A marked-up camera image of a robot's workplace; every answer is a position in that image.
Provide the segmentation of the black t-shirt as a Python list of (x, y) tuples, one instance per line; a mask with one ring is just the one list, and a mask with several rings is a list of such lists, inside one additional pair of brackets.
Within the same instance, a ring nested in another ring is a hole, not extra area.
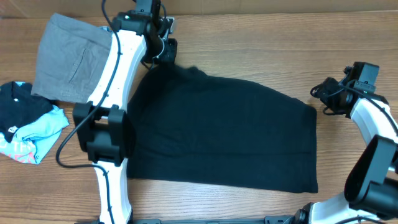
[(261, 84), (161, 65), (128, 105), (127, 176), (315, 193), (317, 112)]

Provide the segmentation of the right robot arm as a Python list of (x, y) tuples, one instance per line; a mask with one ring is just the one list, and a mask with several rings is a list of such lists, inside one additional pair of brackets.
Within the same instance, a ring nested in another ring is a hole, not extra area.
[(309, 203), (287, 223), (385, 223), (397, 218), (397, 122), (388, 101), (377, 95), (379, 66), (355, 62), (345, 77), (327, 78), (310, 94), (326, 106), (327, 115), (344, 115), (360, 130), (366, 148), (349, 173), (342, 193), (326, 201)]

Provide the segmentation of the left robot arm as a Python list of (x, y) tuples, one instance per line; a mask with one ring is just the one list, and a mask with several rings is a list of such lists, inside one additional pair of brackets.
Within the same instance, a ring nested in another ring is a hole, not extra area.
[(135, 136), (127, 104), (137, 68), (173, 63), (177, 41), (169, 36), (175, 19), (156, 0), (108, 19), (111, 49), (99, 82), (86, 103), (77, 103), (73, 121), (81, 150), (98, 180), (101, 212), (97, 223), (129, 223), (132, 206), (127, 192), (127, 162)]

